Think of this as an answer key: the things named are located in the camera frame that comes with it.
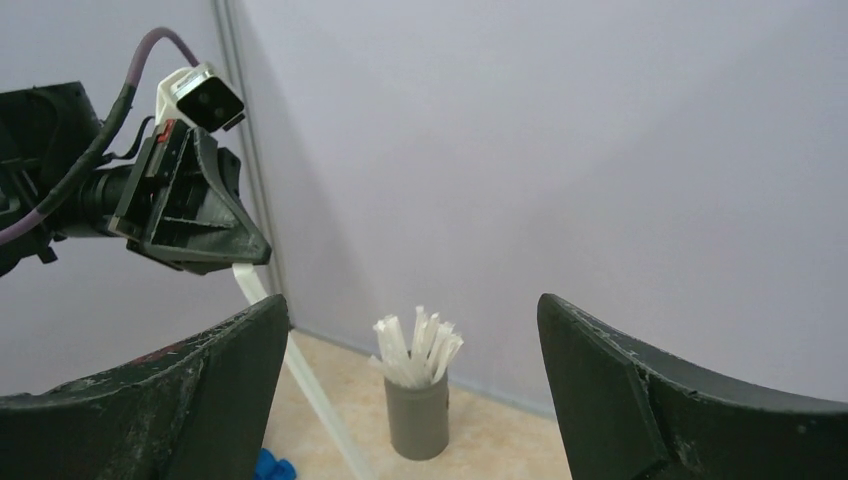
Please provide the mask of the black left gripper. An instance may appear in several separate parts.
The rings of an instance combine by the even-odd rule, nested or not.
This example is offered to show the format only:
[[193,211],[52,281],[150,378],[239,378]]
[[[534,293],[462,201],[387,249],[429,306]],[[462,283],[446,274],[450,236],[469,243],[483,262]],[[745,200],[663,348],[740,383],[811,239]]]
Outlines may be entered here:
[[109,229],[129,251],[180,272],[266,265],[272,247],[241,200],[240,171],[208,131],[170,119],[145,142]]

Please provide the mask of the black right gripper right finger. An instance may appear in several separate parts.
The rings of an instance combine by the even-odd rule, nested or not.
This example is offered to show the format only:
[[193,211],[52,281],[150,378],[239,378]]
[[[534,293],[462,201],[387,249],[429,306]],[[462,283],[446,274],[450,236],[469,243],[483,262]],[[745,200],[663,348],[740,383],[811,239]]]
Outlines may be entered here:
[[843,479],[847,406],[738,380],[550,293],[537,327],[575,479]]

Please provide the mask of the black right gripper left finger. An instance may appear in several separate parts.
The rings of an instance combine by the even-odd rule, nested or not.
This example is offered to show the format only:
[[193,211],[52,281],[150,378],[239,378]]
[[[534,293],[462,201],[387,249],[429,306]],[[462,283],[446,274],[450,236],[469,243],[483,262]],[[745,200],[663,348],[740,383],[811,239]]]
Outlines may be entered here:
[[1,400],[5,479],[249,479],[289,333],[269,296],[152,353]]

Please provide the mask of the single white straw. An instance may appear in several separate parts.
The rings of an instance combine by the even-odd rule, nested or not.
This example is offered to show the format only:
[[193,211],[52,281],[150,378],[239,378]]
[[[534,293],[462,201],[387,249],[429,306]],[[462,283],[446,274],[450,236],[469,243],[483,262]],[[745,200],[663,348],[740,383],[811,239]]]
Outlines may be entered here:
[[[249,304],[256,304],[270,296],[252,264],[233,264],[232,272],[242,294]],[[305,395],[313,412],[317,415],[325,431],[334,441],[353,476],[358,480],[377,480],[378,476],[354,441],[349,429],[334,409],[314,371],[290,333],[289,327],[286,328],[286,333],[287,348],[284,359],[285,365],[294,377],[301,392]]]

